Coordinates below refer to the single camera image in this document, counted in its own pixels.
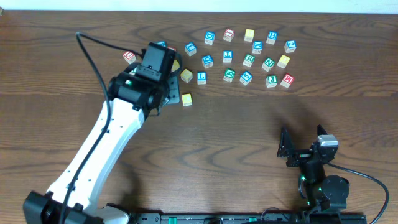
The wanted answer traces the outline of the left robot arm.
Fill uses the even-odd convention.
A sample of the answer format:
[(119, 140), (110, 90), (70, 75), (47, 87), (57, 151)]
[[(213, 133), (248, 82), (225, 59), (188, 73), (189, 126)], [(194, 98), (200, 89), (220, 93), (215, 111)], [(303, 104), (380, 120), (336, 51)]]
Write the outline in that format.
[(151, 110), (179, 103), (178, 71), (160, 80), (139, 72), (111, 79), (101, 113), (62, 175), (46, 194), (32, 191), (22, 206), (27, 223), (129, 223), (132, 214), (116, 205), (98, 208), (104, 184), (132, 136)]

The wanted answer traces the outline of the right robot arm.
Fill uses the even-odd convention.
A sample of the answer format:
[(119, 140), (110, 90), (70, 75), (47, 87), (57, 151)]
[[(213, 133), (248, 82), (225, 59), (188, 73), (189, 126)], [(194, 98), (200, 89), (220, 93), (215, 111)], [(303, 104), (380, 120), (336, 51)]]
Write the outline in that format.
[(300, 169), (299, 192), (310, 207), (320, 211), (339, 211), (347, 206), (349, 181), (325, 173), (324, 165), (335, 158), (339, 142), (319, 124), (317, 138), (308, 149), (296, 149), (286, 128), (281, 129), (277, 157), (286, 159), (286, 166)]

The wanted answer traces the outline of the blue L block front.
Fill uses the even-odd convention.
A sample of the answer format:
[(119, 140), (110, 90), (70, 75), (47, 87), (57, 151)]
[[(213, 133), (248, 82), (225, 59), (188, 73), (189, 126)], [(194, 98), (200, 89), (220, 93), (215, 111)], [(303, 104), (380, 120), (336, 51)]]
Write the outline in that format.
[(207, 82), (206, 72), (198, 72), (197, 73), (197, 84), (198, 85), (206, 85), (206, 82)]

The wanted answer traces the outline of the yellow C block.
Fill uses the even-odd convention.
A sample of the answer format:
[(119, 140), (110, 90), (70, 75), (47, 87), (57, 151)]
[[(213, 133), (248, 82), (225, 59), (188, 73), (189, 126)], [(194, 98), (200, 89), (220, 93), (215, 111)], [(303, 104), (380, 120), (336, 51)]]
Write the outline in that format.
[(181, 97), (182, 97), (183, 106), (192, 105), (192, 96), (190, 93), (182, 94)]

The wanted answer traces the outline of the green R block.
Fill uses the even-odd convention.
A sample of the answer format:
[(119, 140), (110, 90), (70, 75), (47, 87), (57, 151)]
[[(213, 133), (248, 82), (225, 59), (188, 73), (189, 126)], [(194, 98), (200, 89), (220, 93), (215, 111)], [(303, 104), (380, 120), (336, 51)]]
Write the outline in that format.
[(252, 67), (254, 60), (255, 56), (253, 56), (252, 54), (246, 54), (243, 59), (243, 65), (246, 67)]

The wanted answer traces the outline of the yellow O block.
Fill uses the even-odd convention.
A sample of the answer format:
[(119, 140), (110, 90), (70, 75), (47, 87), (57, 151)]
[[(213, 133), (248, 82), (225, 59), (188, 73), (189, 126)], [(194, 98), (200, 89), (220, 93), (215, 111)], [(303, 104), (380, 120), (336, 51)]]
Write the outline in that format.
[(277, 63), (277, 66), (280, 68), (285, 68), (288, 65), (289, 61), (290, 61), (290, 57), (288, 57), (286, 55), (281, 55), (281, 57)]

